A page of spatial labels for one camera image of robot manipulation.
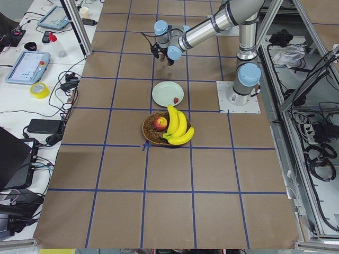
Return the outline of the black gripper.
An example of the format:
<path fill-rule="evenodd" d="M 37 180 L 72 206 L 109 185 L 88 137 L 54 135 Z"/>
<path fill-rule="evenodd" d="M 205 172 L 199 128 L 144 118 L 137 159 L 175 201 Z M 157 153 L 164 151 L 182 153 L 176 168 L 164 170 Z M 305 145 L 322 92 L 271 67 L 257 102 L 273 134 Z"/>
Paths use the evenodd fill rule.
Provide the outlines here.
<path fill-rule="evenodd" d="M 174 60 L 170 59 L 169 56 L 167 55 L 167 49 L 163 49 L 160 47 L 158 43 L 153 44 L 150 46 L 151 53 L 156 59 L 159 59 L 161 62 L 164 62 L 165 60 L 167 61 L 168 66 L 172 66 L 174 64 Z M 160 56 L 164 54 L 165 59 L 161 60 Z"/>

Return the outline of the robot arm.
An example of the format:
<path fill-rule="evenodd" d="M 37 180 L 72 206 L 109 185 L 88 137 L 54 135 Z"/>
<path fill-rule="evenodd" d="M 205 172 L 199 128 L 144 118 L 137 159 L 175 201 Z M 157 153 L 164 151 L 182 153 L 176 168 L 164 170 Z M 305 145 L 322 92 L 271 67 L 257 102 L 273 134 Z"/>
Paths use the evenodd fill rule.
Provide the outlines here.
<path fill-rule="evenodd" d="M 189 49 L 230 27 L 239 27 L 236 79 L 226 97 L 231 104 L 244 106 L 255 96 L 252 91 L 261 78 L 261 69 L 256 63 L 256 27 L 263 4 L 263 1 L 225 1 L 214 15 L 192 28 L 159 20 L 154 24 L 156 41 L 150 44 L 150 50 L 155 58 L 167 60 L 171 66 Z"/>

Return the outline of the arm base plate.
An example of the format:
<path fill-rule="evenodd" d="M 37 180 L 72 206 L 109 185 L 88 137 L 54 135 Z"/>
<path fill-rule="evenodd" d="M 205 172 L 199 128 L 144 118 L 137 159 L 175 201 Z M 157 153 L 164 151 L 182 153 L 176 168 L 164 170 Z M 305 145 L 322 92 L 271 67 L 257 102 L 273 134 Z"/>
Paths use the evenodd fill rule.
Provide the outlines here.
<path fill-rule="evenodd" d="M 220 113 L 260 114 L 255 88 L 249 95 L 238 95 L 233 90 L 233 81 L 216 81 Z"/>

